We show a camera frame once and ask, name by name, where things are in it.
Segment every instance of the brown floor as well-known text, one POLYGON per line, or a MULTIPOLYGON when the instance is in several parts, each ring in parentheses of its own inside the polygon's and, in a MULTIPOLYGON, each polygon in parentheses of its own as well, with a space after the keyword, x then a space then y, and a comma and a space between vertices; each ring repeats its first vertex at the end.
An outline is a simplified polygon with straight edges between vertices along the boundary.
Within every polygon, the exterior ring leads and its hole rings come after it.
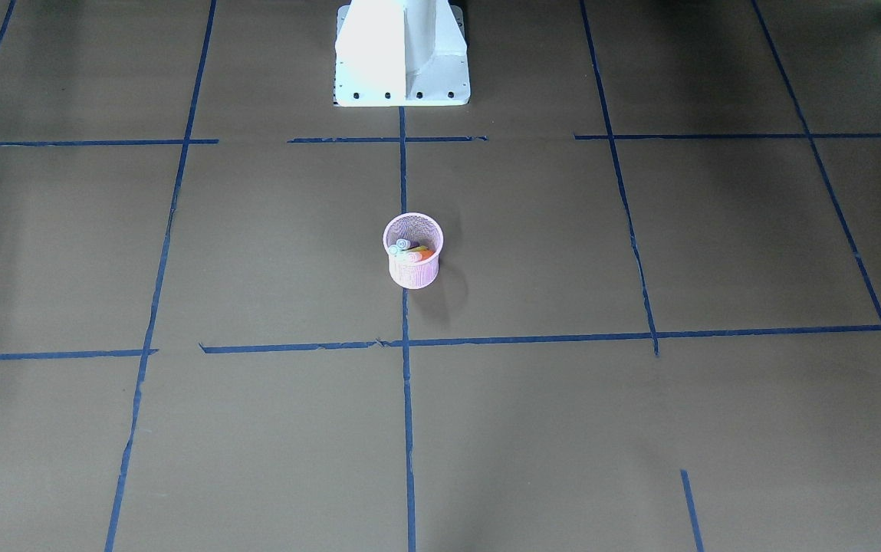
POLYGON ((0 0, 0 552, 881 551, 881 0, 341 3, 0 0))

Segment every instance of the mesh pencil cup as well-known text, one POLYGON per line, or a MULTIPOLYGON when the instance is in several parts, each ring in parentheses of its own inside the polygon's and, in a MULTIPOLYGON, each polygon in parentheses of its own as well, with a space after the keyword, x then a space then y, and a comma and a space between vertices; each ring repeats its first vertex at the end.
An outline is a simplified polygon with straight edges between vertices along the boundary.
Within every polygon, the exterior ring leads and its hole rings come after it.
POLYGON ((382 233, 382 247, 389 258, 389 275, 408 290, 419 290, 430 285, 440 269, 440 249, 443 249, 443 230, 440 224, 422 213, 406 213, 392 219, 382 233), (402 255, 389 255, 389 245, 399 238, 419 242, 433 251, 423 261, 406 262, 402 255))

